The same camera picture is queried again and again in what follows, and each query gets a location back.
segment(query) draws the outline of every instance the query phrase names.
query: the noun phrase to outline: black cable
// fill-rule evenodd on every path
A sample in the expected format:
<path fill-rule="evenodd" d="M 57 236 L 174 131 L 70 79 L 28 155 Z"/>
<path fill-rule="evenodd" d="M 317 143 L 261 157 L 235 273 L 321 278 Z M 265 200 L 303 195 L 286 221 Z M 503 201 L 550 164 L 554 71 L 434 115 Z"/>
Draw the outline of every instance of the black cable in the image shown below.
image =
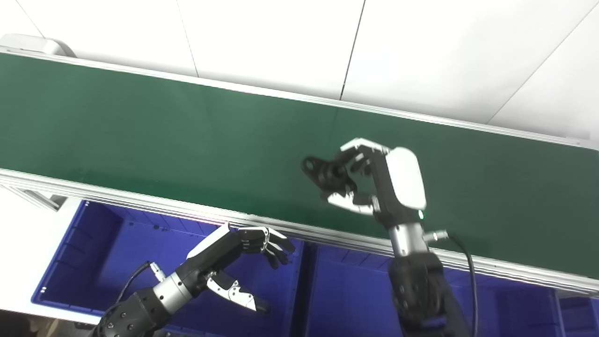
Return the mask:
<path fill-rule="evenodd" d="M 129 286 L 131 285 L 131 282 L 133 282 L 133 280 L 135 280 L 135 278 L 137 276 L 139 276 L 139 274 L 141 274 L 142 271 L 148 269 L 149 267 L 150 267 L 150 262 L 149 261 L 146 261 L 146 262 L 144 262 L 144 264 L 142 264 L 141 266 L 137 267 L 137 269 L 135 270 L 135 272 L 133 272 L 133 274 L 131 274 L 131 277 L 129 277 L 129 279 L 127 280 L 127 283 L 125 283 L 125 286 L 123 287 L 123 289 L 120 291 L 120 294 L 117 297 L 116 302 L 114 304 L 117 304 L 117 303 L 120 302 L 120 300 L 123 298 L 123 295 L 127 291 L 127 288 L 129 288 Z"/>
<path fill-rule="evenodd" d="M 472 337 L 476 337 L 479 331 L 479 299 L 476 291 L 476 277 L 474 274 L 474 263 L 472 262 L 472 256 L 466 249 L 466 245 L 460 240 L 456 234 L 447 233 L 447 237 L 453 241 L 466 255 L 468 260 L 468 269 L 470 270 L 470 283 L 472 286 Z"/>

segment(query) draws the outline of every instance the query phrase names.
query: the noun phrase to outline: blue plastic bin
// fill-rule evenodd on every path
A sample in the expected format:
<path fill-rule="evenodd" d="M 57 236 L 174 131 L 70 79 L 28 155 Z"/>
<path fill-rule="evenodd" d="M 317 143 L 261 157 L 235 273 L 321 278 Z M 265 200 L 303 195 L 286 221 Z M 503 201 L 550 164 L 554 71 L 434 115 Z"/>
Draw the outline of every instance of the blue plastic bin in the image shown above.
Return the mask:
<path fill-rule="evenodd" d="M 599 337 L 599 300 L 572 297 L 559 304 L 567 337 Z"/>
<path fill-rule="evenodd" d="M 389 259 L 318 246 L 305 320 L 306 337 L 401 336 L 391 302 Z M 446 278 L 471 321 L 467 272 L 446 270 Z M 555 291 L 488 276 L 477 276 L 479 337 L 563 337 Z"/>
<path fill-rule="evenodd" d="M 168 275 L 216 226 L 98 203 L 83 203 L 32 301 L 101 316 L 131 273 L 147 260 Z M 294 241 L 291 264 L 272 270 L 260 254 L 242 255 L 225 272 L 271 305 L 268 314 L 249 311 L 205 291 L 176 313 L 175 332 L 223 337 L 288 336 L 303 243 Z M 157 283 L 142 273 L 125 296 Z"/>

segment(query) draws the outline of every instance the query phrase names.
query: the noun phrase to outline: black robotic arm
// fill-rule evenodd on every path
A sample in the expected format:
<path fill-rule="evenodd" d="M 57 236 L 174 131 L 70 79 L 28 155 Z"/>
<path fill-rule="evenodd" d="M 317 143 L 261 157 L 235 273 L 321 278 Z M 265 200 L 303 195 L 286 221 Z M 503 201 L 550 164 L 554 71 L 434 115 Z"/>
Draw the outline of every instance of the black robotic arm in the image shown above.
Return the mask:
<path fill-rule="evenodd" d="M 279 263 L 289 263 L 285 252 L 294 251 L 291 241 L 273 229 L 220 226 L 191 250 L 187 260 L 171 275 L 164 276 L 152 263 L 152 270 L 160 282 L 111 306 L 92 330 L 91 336 L 152 336 L 183 305 L 206 289 L 247 309 L 267 312 L 266 301 L 254 296 L 222 270 L 242 253 L 262 253 L 276 269 Z"/>
<path fill-rule="evenodd" d="M 302 169 L 328 203 L 372 215 L 388 231 L 394 252 L 388 274 L 404 336 L 469 336 L 443 265 L 428 248 L 447 233 L 425 234 L 421 226 L 426 198 L 416 155 L 360 138 L 340 150 L 331 161 L 307 157 Z M 376 193 L 359 192 L 346 166 L 372 176 Z"/>

